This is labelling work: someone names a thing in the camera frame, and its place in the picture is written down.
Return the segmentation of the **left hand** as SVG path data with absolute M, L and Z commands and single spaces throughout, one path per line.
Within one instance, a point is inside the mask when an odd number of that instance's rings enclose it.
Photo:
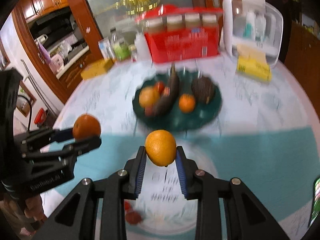
M 36 221 L 44 219 L 44 210 L 42 206 L 42 198 L 40 195 L 31 197 L 25 201 L 26 208 L 24 214 L 27 218 L 33 218 Z

